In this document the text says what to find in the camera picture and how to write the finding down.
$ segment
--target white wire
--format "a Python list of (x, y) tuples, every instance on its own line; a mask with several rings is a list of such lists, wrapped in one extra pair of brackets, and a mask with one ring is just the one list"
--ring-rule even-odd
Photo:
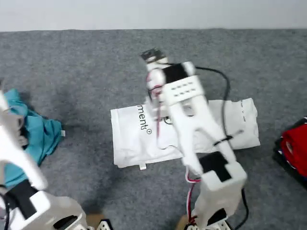
[(191, 191), (192, 191), (192, 186), (190, 186), (189, 191), (188, 191), (188, 195), (187, 195), (187, 204), (186, 204), (186, 208), (187, 208), (188, 220), (191, 219), (191, 216), (190, 216), (190, 213), (189, 213), (189, 200), (191, 200), (191, 199), (190, 199)]

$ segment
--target red wire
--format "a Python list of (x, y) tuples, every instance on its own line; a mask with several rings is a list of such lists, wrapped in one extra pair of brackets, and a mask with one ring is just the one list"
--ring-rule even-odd
[(159, 95), (160, 95), (160, 92), (157, 92), (156, 94), (156, 97), (158, 98), (158, 102), (159, 102), (159, 105), (158, 105), (158, 119), (157, 119), (157, 138), (159, 138), (159, 134), (160, 134), (160, 119), (161, 119), (161, 103), (160, 103), (160, 99), (159, 99)]
[(195, 183), (193, 183), (191, 185), (190, 194), (189, 194), (189, 198), (188, 198), (188, 218), (189, 218), (189, 223), (191, 223), (192, 220), (193, 220), (193, 218), (191, 217), (191, 196), (192, 196), (192, 191), (193, 191), (194, 186), (195, 186)]

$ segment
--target carpet floor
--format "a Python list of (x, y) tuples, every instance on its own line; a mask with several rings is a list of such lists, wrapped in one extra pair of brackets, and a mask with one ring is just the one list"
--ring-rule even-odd
[[(113, 164), (110, 109), (142, 104), (141, 51), (159, 47), (170, 61), (218, 68), (231, 100), (254, 99), (261, 146), (236, 151), (248, 173), (245, 230), (302, 230), (307, 191), (272, 160), (280, 132), (307, 114), (307, 30), (129, 30), (0, 33), (0, 77), (38, 113), (63, 123), (66, 137), (41, 165), (48, 192), (103, 212), (115, 230), (173, 230), (188, 186), (180, 160), (119, 169)], [(201, 73), (209, 100), (223, 79)], [(198, 188), (193, 193), (194, 202)], [(235, 226), (243, 205), (229, 219)]]

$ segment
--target electrical cable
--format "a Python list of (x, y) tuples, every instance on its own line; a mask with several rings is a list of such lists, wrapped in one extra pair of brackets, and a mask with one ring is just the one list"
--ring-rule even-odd
[[(176, 65), (177, 63), (163, 63), (163, 64), (164, 65)], [(224, 74), (222, 71), (219, 71), (218, 69), (199, 67), (199, 66), (195, 66), (195, 68), (196, 69), (201, 69), (201, 70), (206, 70), (206, 71), (218, 73), (220, 76), (222, 76), (224, 78), (224, 80), (226, 82), (226, 88), (225, 88), (225, 92), (224, 92), (224, 96), (223, 96), (223, 104), (222, 104), (222, 126), (223, 126), (223, 131), (224, 131), (224, 134), (225, 134), (226, 138), (223, 139), (223, 140), (220, 140), (220, 142), (221, 141), (228, 141), (230, 147), (232, 147), (230, 142), (229, 142), (229, 140), (231, 139), (231, 136), (227, 135), (226, 122), (225, 122), (225, 105), (226, 105), (226, 101), (228, 99), (229, 92), (230, 92), (230, 89), (231, 89), (231, 87), (230, 87), (230, 80), (226, 76), (226, 74)], [(242, 190), (241, 190), (241, 195), (242, 195), (242, 201), (243, 201), (243, 204), (244, 204), (244, 207), (245, 207), (245, 210), (246, 210), (246, 214), (245, 214), (244, 219), (235, 227), (235, 230), (238, 230), (239, 228), (241, 228), (245, 224), (245, 222), (247, 221), (247, 219), (249, 217), (249, 208), (248, 208), (248, 204), (247, 204), (244, 188), (242, 188)]]
[(248, 216), (249, 216), (249, 208), (248, 208), (248, 203), (247, 203), (247, 200), (246, 200), (244, 188), (242, 188), (241, 194), (242, 194), (242, 201), (243, 201), (243, 204), (244, 204), (244, 207), (245, 207), (245, 210), (246, 210), (246, 214), (245, 214), (244, 219), (235, 227), (235, 230), (238, 230), (239, 228), (241, 228), (245, 224), (245, 222), (247, 221)]
[(0, 193), (0, 197), (2, 198), (4, 205), (5, 205), (5, 225), (4, 225), (4, 230), (9, 229), (9, 223), (10, 223), (10, 207), (9, 203), (6, 199), (6, 197)]

